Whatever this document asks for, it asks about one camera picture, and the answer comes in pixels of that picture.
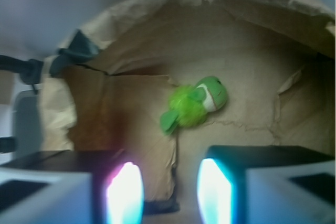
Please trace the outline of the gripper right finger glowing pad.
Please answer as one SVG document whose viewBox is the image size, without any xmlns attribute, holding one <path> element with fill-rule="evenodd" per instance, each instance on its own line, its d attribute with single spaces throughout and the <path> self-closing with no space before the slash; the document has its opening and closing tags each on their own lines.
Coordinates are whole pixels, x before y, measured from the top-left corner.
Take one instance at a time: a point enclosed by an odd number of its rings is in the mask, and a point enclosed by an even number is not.
<svg viewBox="0 0 336 224">
<path fill-rule="evenodd" d="M 300 146 L 213 145 L 197 201 L 203 223 L 335 223 L 335 159 Z"/>
</svg>

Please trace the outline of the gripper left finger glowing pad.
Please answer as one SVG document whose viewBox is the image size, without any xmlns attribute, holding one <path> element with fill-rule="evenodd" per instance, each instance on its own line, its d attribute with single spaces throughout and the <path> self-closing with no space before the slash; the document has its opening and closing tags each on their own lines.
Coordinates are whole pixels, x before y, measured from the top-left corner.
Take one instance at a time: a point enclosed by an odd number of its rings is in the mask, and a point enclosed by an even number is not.
<svg viewBox="0 0 336 224">
<path fill-rule="evenodd" d="M 1 166 L 1 223 L 140 223 L 143 208 L 124 151 L 40 151 Z"/>
</svg>

